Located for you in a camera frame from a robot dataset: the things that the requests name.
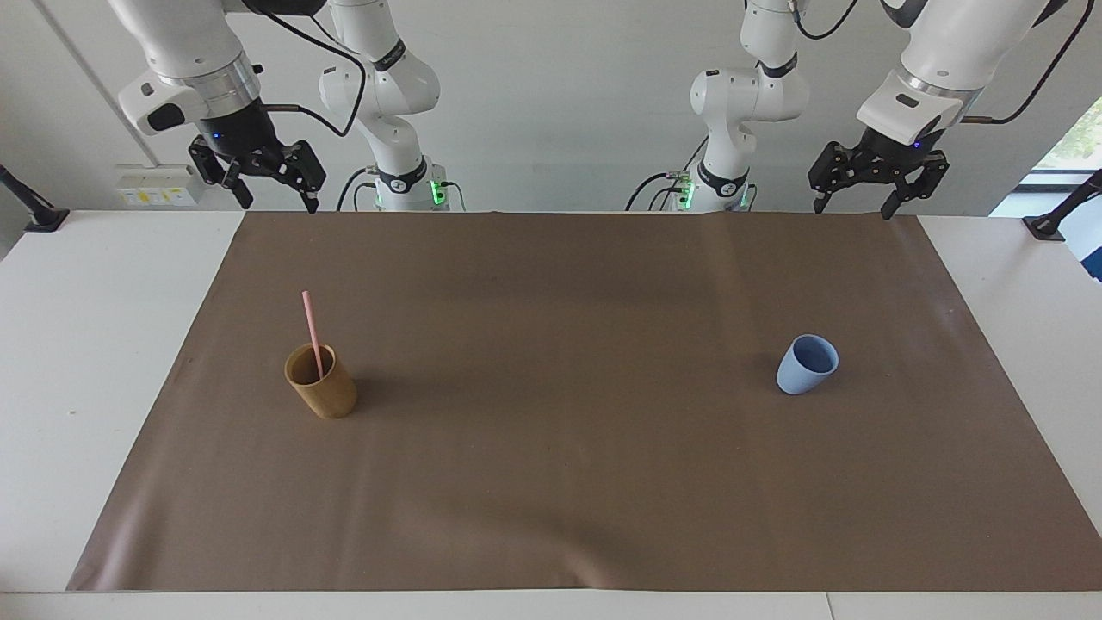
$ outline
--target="brown paper mat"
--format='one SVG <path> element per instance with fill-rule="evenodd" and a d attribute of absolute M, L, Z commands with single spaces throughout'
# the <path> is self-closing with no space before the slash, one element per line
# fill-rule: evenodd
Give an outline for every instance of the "brown paper mat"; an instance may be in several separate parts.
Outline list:
<path fill-rule="evenodd" d="M 1099 590 L 1102 540 L 915 218 L 250 213 L 69 583 L 560 587 Z"/>

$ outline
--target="green led light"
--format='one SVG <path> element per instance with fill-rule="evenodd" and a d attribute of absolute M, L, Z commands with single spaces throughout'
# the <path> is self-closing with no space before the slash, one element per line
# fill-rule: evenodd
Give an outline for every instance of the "green led light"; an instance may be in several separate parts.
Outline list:
<path fill-rule="evenodd" d="M 680 208 L 681 210 L 689 210 L 689 208 L 692 206 L 692 196 L 695 193 L 696 193 L 696 183 L 689 181 L 689 184 L 682 191 L 682 195 L 684 196 L 684 202 L 681 202 L 678 205 L 678 208 Z"/>
<path fill-rule="evenodd" d="M 444 204 L 444 200 L 447 199 L 447 194 L 444 192 L 444 188 L 440 186 L 440 182 L 430 181 L 430 183 L 432 184 L 432 202 L 436 203 L 437 206 Z"/>

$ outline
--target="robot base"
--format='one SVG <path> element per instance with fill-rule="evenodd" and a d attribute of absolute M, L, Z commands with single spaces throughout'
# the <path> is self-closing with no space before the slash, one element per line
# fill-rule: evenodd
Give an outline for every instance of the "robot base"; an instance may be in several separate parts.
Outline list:
<path fill-rule="evenodd" d="M 378 183 L 375 208 L 378 210 L 451 210 L 447 187 L 441 183 L 447 180 L 443 165 L 432 164 L 432 174 L 426 174 L 409 192 L 396 194 L 386 184 Z"/>
<path fill-rule="evenodd" d="M 720 197 L 707 185 L 689 181 L 678 184 L 678 192 L 673 194 L 674 213 L 716 213 L 720 210 L 746 211 L 749 205 L 746 203 L 746 189 L 748 185 L 738 188 L 731 197 Z"/>

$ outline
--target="table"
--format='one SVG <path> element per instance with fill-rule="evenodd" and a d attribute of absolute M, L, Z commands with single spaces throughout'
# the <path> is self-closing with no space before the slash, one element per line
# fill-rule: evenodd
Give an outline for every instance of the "table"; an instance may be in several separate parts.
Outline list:
<path fill-rule="evenodd" d="M 240 218 L 79 211 L 57 233 L 25 236 L 0 262 L 0 590 L 35 592 L 0 595 L 0 618 L 1102 617 L 1102 592 L 48 594 L 64 588 Z M 922 224 L 1102 530 L 1093 371 L 1102 286 L 1066 247 L 1035 241 L 1016 219 Z"/>

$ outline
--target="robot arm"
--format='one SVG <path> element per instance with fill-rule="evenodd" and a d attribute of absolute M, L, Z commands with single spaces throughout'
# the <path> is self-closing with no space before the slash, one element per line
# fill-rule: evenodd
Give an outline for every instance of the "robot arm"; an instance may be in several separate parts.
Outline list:
<path fill-rule="evenodd" d="M 369 61 L 356 126 L 375 153 L 381 181 L 377 183 L 378 204 L 396 210 L 446 209 L 446 196 L 440 188 L 443 167 L 421 152 L 417 131 L 399 118 L 436 106 L 436 74 L 406 48 L 387 2 L 329 0 L 329 9 L 336 36 Z M 349 113 L 359 88 L 358 77 L 350 65 L 326 69 L 318 83 L 325 106 L 337 113 Z"/>
<path fill-rule="evenodd" d="M 880 209 L 885 219 L 904 202 L 929 197 L 949 168 L 933 150 L 938 139 L 961 121 L 1006 53 L 1065 1 L 880 0 L 910 44 L 857 112 L 867 126 L 861 142 L 831 142 L 809 172 L 815 211 L 834 192 L 863 182 L 895 185 Z"/>
<path fill-rule="evenodd" d="M 707 150 L 694 162 L 691 189 L 682 210 L 724 210 L 738 204 L 757 148 L 744 122 L 797 118 L 810 89 L 797 69 L 798 31 L 792 12 L 810 0 L 749 0 L 743 21 L 743 47 L 758 63 L 754 69 L 713 69 L 696 77 L 693 109 L 709 129 Z"/>
<path fill-rule="evenodd" d="M 195 123 L 201 135 L 188 151 L 203 180 L 233 191 L 245 208 L 252 195 L 240 177 L 250 175 L 289 185 L 315 211 L 325 171 L 307 142 L 284 145 L 276 135 L 260 101 L 260 67 L 249 63 L 226 11 L 309 15 L 324 0 L 109 2 L 150 67 L 119 95 L 127 118 L 150 135 Z"/>

